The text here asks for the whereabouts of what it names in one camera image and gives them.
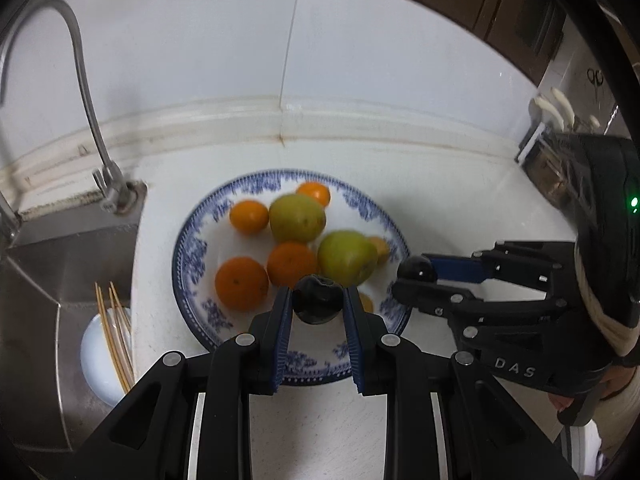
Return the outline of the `orange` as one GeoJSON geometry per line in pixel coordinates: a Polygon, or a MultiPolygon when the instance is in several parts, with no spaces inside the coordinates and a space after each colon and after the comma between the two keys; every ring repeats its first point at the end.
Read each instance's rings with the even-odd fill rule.
{"type": "Polygon", "coordinates": [[[270,281],[265,268],[250,257],[234,257],[215,275],[215,292],[221,303],[236,312],[258,309],[265,301],[270,281]]]}

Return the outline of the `white bowl in sink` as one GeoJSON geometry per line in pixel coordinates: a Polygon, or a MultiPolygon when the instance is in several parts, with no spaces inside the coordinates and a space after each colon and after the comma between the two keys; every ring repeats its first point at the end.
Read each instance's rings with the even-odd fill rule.
{"type": "Polygon", "coordinates": [[[80,344],[82,374],[91,391],[111,408],[125,395],[117,377],[99,314],[96,314],[82,335],[80,344]]]}

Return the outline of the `blue white patterned plate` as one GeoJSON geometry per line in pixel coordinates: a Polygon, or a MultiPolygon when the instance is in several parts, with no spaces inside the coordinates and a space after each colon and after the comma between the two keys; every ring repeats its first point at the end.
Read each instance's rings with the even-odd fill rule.
{"type": "Polygon", "coordinates": [[[293,193],[304,182],[319,182],[331,194],[326,208],[326,232],[354,230],[386,241],[390,256],[358,289],[372,302],[389,332],[401,334],[411,312],[392,296],[398,264],[409,248],[395,222],[372,198],[337,178],[301,169],[269,169],[237,177],[205,196],[186,218],[178,234],[171,260],[172,289],[186,325],[208,351],[246,332],[255,315],[268,311],[277,289],[271,287],[265,300],[250,312],[228,309],[218,298],[215,275],[234,257],[266,263],[276,242],[270,231],[245,236],[229,221],[231,208],[241,200],[257,200],[265,206],[293,193]]]}

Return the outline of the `black scissors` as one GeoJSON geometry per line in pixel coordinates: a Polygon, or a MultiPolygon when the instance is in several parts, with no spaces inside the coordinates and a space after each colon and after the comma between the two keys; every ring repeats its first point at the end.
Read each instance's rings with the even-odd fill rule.
{"type": "Polygon", "coordinates": [[[594,68],[589,67],[588,70],[586,71],[586,75],[589,83],[595,89],[600,88],[604,83],[604,76],[600,70],[595,70],[594,68]]]}

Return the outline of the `wooden chopstick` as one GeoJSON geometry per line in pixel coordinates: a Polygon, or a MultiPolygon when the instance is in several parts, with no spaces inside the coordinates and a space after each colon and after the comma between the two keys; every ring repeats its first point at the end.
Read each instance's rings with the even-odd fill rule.
{"type": "Polygon", "coordinates": [[[134,385],[134,367],[132,366],[132,357],[130,350],[131,324],[126,309],[120,302],[117,290],[113,282],[108,285],[108,298],[113,317],[114,326],[114,344],[116,346],[116,354],[118,366],[125,391],[129,391],[134,385]]]}
{"type": "Polygon", "coordinates": [[[122,375],[118,366],[118,359],[116,354],[116,346],[114,344],[114,326],[113,317],[110,305],[110,298],[108,298],[108,286],[106,292],[103,292],[102,287],[96,283],[94,284],[94,292],[96,293],[96,302],[98,303],[98,313],[101,318],[104,336],[106,339],[107,349],[111,353],[113,364],[120,384],[123,386],[122,375]]]}

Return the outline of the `white dish rack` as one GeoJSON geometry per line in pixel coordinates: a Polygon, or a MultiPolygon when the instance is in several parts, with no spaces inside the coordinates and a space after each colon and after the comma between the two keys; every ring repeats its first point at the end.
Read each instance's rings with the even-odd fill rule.
{"type": "Polygon", "coordinates": [[[540,136],[541,133],[544,132],[545,128],[546,128],[546,125],[543,122],[540,122],[535,127],[529,128],[526,135],[524,136],[524,139],[521,140],[520,144],[518,144],[518,154],[516,154],[514,158],[515,162],[518,165],[521,165],[524,162],[524,160],[526,159],[526,156],[534,147],[534,144],[538,139],[538,136],[540,136]]]}

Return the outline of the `small brownish-green round fruit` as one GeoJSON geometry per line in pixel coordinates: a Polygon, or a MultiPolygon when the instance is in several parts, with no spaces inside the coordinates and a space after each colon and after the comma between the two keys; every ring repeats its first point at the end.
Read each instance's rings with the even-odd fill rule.
{"type": "Polygon", "coordinates": [[[376,249],[376,264],[382,266],[390,258],[390,245],[384,238],[378,236],[369,236],[368,241],[376,249]]]}

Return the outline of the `dark plum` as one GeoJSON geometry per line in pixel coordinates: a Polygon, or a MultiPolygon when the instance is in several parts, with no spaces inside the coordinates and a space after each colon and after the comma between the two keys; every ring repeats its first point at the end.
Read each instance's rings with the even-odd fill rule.
{"type": "Polygon", "coordinates": [[[304,323],[324,324],[343,310],[344,289],[328,278],[316,274],[307,275],[292,289],[291,304],[304,323]]]}
{"type": "Polygon", "coordinates": [[[398,266],[398,280],[406,280],[419,283],[436,283],[438,274],[431,263],[431,260],[424,255],[414,255],[405,260],[398,266]]]}

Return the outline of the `curved steel drinking faucet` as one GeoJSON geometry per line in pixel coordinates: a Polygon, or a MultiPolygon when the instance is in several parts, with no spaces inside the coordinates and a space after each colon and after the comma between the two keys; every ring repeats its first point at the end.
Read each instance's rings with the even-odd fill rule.
{"type": "Polygon", "coordinates": [[[63,19],[70,34],[81,102],[84,107],[89,130],[94,144],[96,144],[96,151],[102,162],[102,168],[93,171],[93,179],[96,181],[96,186],[102,193],[101,207],[111,214],[124,214],[132,207],[137,199],[136,196],[134,196],[134,191],[130,188],[129,183],[122,174],[122,170],[120,170],[114,159],[108,154],[100,124],[98,118],[96,118],[96,111],[94,110],[78,19],[66,1],[40,0],[12,23],[6,34],[6,39],[3,40],[1,45],[1,102],[4,102],[4,95],[6,94],[6,72],[9,68],[11,50],[17,34],[29,18],[43,9],[55,11],[63,19]]]}

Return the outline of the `large green apple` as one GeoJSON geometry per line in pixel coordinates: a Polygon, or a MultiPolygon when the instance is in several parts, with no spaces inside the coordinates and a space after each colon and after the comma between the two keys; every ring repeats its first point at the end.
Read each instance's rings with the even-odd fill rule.
{"type": "Polygon", "coordinates": [[[326,213],[316,200],[307,195],[285,194],[270,205],[269,226],[277,243],[308,244],[326,227],[326,213]]]}

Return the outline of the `orange tangerine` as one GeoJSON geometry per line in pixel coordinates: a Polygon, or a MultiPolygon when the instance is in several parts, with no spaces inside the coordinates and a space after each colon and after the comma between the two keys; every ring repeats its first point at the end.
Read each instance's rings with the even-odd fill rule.
{"type": "Polygon", "coordinates": [[[245,236],[258,235],[269,224],[269,210],[257,200],[241,200],[231,208],[229,221],[245,236]]]}
{"type": "Polygon", "coordinates": [[[298,188],[296,188],[296,193],[313,198],[323,208],[329,206],[329,203],[331,201],[331,192],[329,188],[321,182],[303,182],[301,185],[299,185],[298,188]]]}
{"type": "Polygon", "coordinates": [[[319,270],[316,254],[305,244],[284,242],[270,252],[267,273],[273,286],[294,287],[307,275],[319,270]]]}

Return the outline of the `small green-brown fruit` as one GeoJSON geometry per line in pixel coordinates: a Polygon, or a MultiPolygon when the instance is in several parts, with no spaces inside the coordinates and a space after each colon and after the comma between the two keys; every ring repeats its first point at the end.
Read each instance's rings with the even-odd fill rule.
{"type": "Polygon", "coordinates": [[[368,312],[368,313],[374,312],[373,301],[367,294],[365,294],[364,292],[360,292],[359,299],[364,312],[368,312]]]}

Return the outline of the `stainless steel sink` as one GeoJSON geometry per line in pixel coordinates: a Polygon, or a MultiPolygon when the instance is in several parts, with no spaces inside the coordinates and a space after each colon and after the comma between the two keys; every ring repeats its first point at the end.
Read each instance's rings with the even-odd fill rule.
{"type": "Polygon", "coordinates": [[[126,214],[98,202],[27,221],[1,255],[1,427],[19,450],[67,454],[106,415],[87,385],[80,341],[96,286],[130,297],[146,187],[126,214]]]}

